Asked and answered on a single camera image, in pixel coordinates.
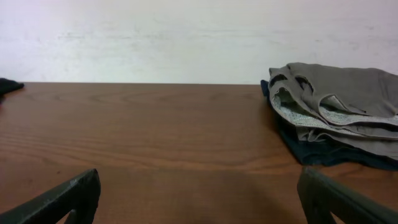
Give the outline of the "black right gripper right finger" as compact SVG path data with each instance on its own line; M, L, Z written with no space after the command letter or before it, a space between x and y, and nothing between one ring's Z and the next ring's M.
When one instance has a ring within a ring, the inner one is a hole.
M396 224L397 212L339 184L321 172L304 167L297 192L308 223Z

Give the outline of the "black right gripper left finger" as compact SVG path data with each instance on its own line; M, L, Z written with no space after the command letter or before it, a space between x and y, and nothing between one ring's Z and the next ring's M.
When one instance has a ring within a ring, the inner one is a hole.
M92 223L101 194L98 171L89 169L1 214L1 223Z

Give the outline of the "grey shorts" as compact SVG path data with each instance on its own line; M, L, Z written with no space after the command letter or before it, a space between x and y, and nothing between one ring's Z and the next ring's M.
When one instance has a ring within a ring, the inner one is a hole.
M298 62L269 75L271 106L300 140L333 139L397 159L397 75Z

